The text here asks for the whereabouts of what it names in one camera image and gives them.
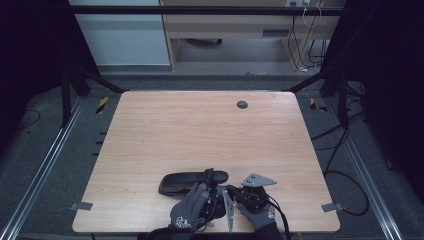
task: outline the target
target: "table top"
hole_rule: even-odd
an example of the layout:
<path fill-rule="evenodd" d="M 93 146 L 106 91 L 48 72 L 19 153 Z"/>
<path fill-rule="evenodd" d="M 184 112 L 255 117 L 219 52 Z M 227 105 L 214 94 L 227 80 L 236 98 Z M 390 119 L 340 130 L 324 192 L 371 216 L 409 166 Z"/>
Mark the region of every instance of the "table top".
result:
<path fill-rule="evenodd" d="M 247 102 L 247 108 L 237 106 Z M 269 91 L 130 91 L 122 94 L 79 209 L 76 232 L 150 232 L 170 223 L 181 200 L 158 193 L 176 172 L 225 171 L 241 186 L 250 173 L 274 179 L 265 186 L 292 232 L 333 232 L 331 203 L 296 96 Z M 278 227 L 283 222 L 276 214 Z M 227 218 L 207 232 L 228 232 Z M 252 232 L 237 208 L 234 232 Z"/>

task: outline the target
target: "white wall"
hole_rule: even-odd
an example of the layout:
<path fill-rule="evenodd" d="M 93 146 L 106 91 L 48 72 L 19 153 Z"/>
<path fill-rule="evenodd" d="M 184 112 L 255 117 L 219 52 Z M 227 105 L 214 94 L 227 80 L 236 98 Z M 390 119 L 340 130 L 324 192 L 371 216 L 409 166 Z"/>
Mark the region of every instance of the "white wall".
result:
<path fill-rule="evenodd" d="M 71 5 L 158 6 L 158 0 L 69 0 Z M 97 65 L 167 65 L 160 15 L 78 14 L 76 18 Z"/>

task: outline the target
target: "gray glove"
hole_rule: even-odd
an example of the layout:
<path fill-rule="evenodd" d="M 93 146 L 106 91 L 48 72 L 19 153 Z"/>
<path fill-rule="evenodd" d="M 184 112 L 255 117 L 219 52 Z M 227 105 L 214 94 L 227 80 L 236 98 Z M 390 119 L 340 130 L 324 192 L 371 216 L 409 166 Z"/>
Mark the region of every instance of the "gray glove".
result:
<path fill-rule="evenodd" d="M 241 214 L 243 214 L 247 220 L 252 223 L 255 231 L 275 222 L 275 208 L 270 204 L 265 205 L 264 208 L 253 213 L 249 212 L 249 210 L 247 210 L 241 203 L 237 204 L 237 208 L 240 210 Z"/>
<path fill-rule="evenodd" d="M 195 183 L 185 198 L 171 210 L 171 225 L 176 228 L 196 228 L 203 204 L 208 200 L 206 184 Z"/>

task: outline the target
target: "gray carpet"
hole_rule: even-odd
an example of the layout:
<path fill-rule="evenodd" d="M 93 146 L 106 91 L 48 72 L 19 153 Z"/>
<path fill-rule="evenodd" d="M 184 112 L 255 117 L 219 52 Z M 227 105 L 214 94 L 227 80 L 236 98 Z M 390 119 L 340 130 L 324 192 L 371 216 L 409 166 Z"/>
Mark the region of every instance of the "gray carpet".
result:
<path fill-rule="evenodd" d="M 180 73 L 163 76 L 144 75 L 137 78 L 126 76 L 122 79 L 114 79 L 113 82 L 131 90 L 281 90 L 307 77 L 295 74 L 291 77 L 282 77 L 277 74 L 205 76 Z M 21 229 L 20 239 L 90 239 L 89 235 L 78 234 L 72 230 L 75 212 L 68 210 L 68 207 L 71 202 L 79 202 L 83 196 L 96 162 L 95 153 L 98 153 L 101 148 L 101 145 L 96 142 L 104 139 L 101 133 L 107 131 L 120 96 L 91 81 L 89 83 L 93 91 L 90 97 L 86 98 L 82 113 Z M 335 101 L 332 98 L 322 99 L 317 89 L 319 89 L 319 83 L 297 94 L 311 136 L 316 136 L 337 124 L 330 112 L 310 108 L 311 97 L 316 100 L 318 106 L 322 107 L 328 107 L 326 106 L 328 102 Z M 96 114 L 99 101 L 104 96 L 108 96 L 109 101 L 103 113 Z M 353 103 L 350 108 L 352 109 L 349 112 L 350 115 L 361 111 L 361 105 L 358 103 Z M 40 112 L 39 120 L 29 127 L 16 130 L 11 145 L 1 155 L 0 226 L 4 226 L 13 214 L 59 131 L 62 114 L 60 89 L 56 88 L 36 96 L 29 103 L 28 109 Z M 31 124 L 37 116 L 35 112 L 27 112 L 21 126 Z M 365 161 L 404 238 L 424 239 L 424 207 L 414 195 L 402 173 L 387 169 L 384 154 L 368 124 L 362 121 L 362 118 L 356 119 L 350 124 L 349 136 Z M 319 149 L 334 147 L 340 137 L 340 132 L 336 131 L 313 141 L 322 168 L 328 163 L 333 149 Z M 330 169 L 342 171 L 358 179 L 345 143 L 337 151 Z M 327 184 L 335 202 L 342 203 L 347 210 L 353 212 L 364 209 L 364 196 L 351 181 L 343 176 L 331 174 L 327 176 Z M 293 238 L 386 239 L 372 208 L 360 217 L 341 211 L 338 212 L 338 216 L 341 229 L 335 233 L 303 233 L 302 236 L 294 234 Z M 98 239 L 118 239 L 118 237 L 134 239 L 135 235 L 103 234 L 97 237 Z"/>

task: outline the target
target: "gloved hand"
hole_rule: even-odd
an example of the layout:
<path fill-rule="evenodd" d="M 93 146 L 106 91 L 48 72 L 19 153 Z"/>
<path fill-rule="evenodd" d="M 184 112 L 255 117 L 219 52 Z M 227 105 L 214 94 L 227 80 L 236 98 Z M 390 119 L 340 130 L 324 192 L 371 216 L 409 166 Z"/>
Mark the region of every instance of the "gloved hand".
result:
<path fill-rule="evenodd" d="M 246 207 L 241 203 L 237 204 L 237 208 L 240 210 L 241 214 L 243 214 L 247 220 L 252 223 L 255 231 L 261 227 L 275 222 L 275 208 L 269 203 L 261 210 L 253 213 L 249 212 L 249 210 L 247 210 Z"/>
<path fill-rule="evenodd" d="M 171 210 L 171 225 L 175 228 L 196 228 L 200 210 L 208 200 L 206 184 L 195 183 L 185 198 Z"/>

